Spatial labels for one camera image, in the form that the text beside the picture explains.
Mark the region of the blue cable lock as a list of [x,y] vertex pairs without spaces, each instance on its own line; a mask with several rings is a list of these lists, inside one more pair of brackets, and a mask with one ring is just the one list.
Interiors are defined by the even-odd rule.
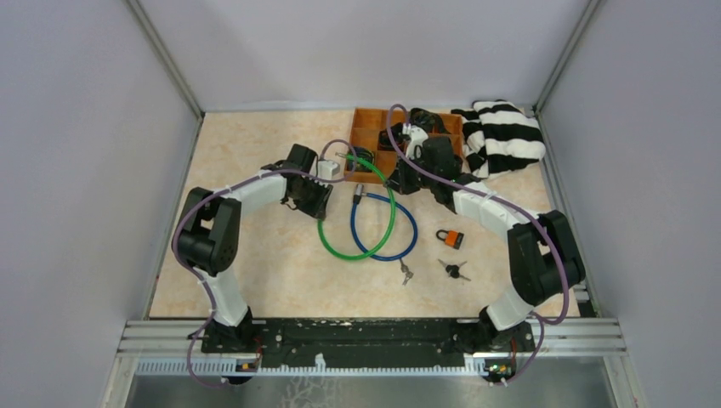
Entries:
[[[379,195],[375,193],[366,193],[364,190],[363,184],[357,184],[355,186],[355,191],[353,194],[352,199],[352,206],[350,210],[350,216],[349,216],[349,226],[351,235],[353,237],[354,243],[356,246],[362,251],[362,252],[369,252],[369,249],[367,249],[363,243],[361,242],[361,239],[358,235],[357,228],[356,228],[356,213],[357,213],[357,207],[361,203],[361,200],[363,197],[367,197],[376,201],[382,201],[385,203],[390,203],[390,197],[388,195]],[[384,255],[377,255],[373,254],[370,256],[371,259],[379,261],[379,262],[394,262],[394,261],[402,261],[402,258],[409,255],[411,251],[415,248],[417,244],[418,239],[418,227],[416,219],[413,217],[411,212],[402,204],[400,204],[398,201],[395,202],[394,208],[396,212],[401,212],[406,219],[409,221],[411,227],[412,227],[412,238],[409,241],[408,246],[401,252],[391,255],[391,256],[384,256]]]

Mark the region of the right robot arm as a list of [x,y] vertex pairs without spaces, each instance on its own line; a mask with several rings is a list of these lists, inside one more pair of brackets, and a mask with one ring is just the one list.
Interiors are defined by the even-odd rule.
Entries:
[[560,295],[563,306],[558,325],[570,307],[570,290],[586,277],[585,266],[568,218],[560,211],[533,212],[502,197],[479,178],[462,170],[446,137],[429,137],[411,127],[404,146],[390,143],[398,155],[400,174],[391,183],[401,194],[428,189],[434,199],[456,215],[477,222],[503,239],[508,248],[510,285],[482,309],[479,339],[489,350],[502,349],[512,328],[551,297]]

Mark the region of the black padlock keys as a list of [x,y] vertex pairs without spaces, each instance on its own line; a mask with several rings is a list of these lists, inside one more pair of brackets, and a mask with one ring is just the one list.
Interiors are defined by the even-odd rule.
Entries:
[[439,259],[438,262],[443,267],[446,274],[449,277],[451,277],[452,279],[462,279],[465,281],[470,281],[470,279],[467,276],[462,275],[460,273],[460,269],[462,268],[462,266],[464,266],[467,263],[466,261],[463,261],[461,263],[449,263],[448,264],[448,263],[444,262],[443,260]]

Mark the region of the blue lock key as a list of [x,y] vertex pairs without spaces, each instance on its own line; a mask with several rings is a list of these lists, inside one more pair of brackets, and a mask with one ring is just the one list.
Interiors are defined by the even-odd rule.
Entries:
[[399,259],[399,262],[400,262],[401,272],[404,275],[404,280],[402,281],[402,285],[406,286],[407,283],[413,278],[414,274],[402,258]]

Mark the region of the green cable lock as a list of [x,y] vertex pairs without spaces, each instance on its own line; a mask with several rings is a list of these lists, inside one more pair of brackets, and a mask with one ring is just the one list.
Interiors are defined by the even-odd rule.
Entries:
[[[361,164],[362,166],[371,169],[372,172],[380,179],[383,186],[385,186],[387,184],[387,178],[384,176],[384,174],[374,164],[371,164],[369,161],[367,161],[363,158],[359,158],[358,156],[354,156],[350,153],[346,153],[346,154],[337,153],[337,156],[345,158],[345,159],[349,159],[354,164]],[[317,222],[317,231],[319,234],[321,244],[325,247],[325,249],[328,250],[334,257],[342,259],[344,261],[360,261],[362,259],[370,258],[372,255],[375,255],[378,251],[380,251],[387,244],[387,242],[389,241],[389,238],[392,235],[392,232],[395,227],[395,219],[396,219],[396,213],[397,213],[396,205],[395,205],[396,204],[395,194],[392,192],[392,190],[389,187],[387,187],[386,190],[389,193],[389,206],[390,206],[389,223],[384,232],[383,237],[380,239],[380,241],[374,247],[372,247],[371,249],[369,249],[367,251],[364,251],[363,253],[355,254],[355,255],[341,253],[331,246],[331,244],[329,243],[328,239],[325,236],[325,233],[323,230],[323,222],[318,221]]]

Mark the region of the orange padlock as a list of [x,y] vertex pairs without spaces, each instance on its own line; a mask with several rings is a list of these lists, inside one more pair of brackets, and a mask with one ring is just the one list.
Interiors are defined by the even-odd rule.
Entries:
[[442,241],[446,246],[458,250],[463,244],[465,234],[456,230],[438,229],[435,233],[436,238]]

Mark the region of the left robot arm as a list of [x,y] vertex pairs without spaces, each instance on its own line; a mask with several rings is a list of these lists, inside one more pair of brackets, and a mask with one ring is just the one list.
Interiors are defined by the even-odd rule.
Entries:
[[330,180],[340,166],[294,144],[284,160],[262,167],[250,179],[219,190],[195,187],[186,197],[171,247],[211,300],[210,327],[236,352],[253,345],[252,312],[242,298],[232,269],[241,237],[241,219],[261,207],[289,204],[316,219],[326,216],[332,193]]

